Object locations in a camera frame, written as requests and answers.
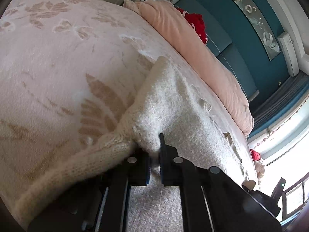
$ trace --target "red cloth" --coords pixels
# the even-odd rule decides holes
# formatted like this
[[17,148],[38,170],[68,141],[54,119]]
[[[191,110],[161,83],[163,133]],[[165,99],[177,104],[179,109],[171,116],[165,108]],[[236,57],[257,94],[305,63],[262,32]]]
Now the red cloth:
[[184,16],[184,18],[188,21],[188,23],[194,28],[195,32],[199,35],[200,39],[203,41],[204,44],[207,43],[208,38],[205,33],[205,24],[200,14],[189,14],[187,11],[176,8],[180,11],[180,13]]
[[252,157],[253,160],[260,160],[261,159],[261,155],[257,151],[250,149],[250,152],[251,152],[251,157]]

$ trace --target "bed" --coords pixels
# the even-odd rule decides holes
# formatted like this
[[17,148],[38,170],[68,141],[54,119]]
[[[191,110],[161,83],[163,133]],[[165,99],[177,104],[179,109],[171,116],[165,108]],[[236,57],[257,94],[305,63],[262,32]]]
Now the bed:
[[[173,138],[174,126],[160,130],[166,142],[201,167],[219,165],[239,185],[257,182],[246,137],[222,101],[136,12],[101,0],[25,0],[0,20],[0,197],[24,228],[43,206],[29,215],[17,208],[20,199],[53,168],[118,128],[160,56],[207,101],[205,112],[227,150],[216,153],[210,140],[189,150],[184,139]],[[213,156],[200,160],[200,150]],[[132,189],[129,231],[181,231],[179,191],[163,188],[155,169],[151,183]]]

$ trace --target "pink bedspread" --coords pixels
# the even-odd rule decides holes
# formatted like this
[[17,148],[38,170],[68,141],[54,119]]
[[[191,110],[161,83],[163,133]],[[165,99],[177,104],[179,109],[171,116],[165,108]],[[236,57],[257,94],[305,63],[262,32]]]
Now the pink bedspread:
[[234,75],[203,44],[174,5],[165,0],[125,1],[124,7],[142,16],[190,64],[217,94],[244,135],[253,129],[249,103]]

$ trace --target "white wall-mounted unit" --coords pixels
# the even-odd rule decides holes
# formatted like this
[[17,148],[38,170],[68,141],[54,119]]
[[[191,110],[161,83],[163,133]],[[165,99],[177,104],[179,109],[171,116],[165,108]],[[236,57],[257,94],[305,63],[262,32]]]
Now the white wall-mounted unit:
[[292,40],[288,33],[283,32],[278,37],[278,42],[281,46],[286,65],[288,67],[288,71],[290,76],[294,77],[299,73],[298,62],[295,54],[295,50],[293,47]]

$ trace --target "painting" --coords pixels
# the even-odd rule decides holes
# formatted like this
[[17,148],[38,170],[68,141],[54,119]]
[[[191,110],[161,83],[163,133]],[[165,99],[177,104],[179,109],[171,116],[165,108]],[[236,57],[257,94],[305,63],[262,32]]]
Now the painting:
[[262,12],[252,0],[233,0],[248,18],[258,34],[269,60],[273,60],[281,51],[276,37],[264,18]]

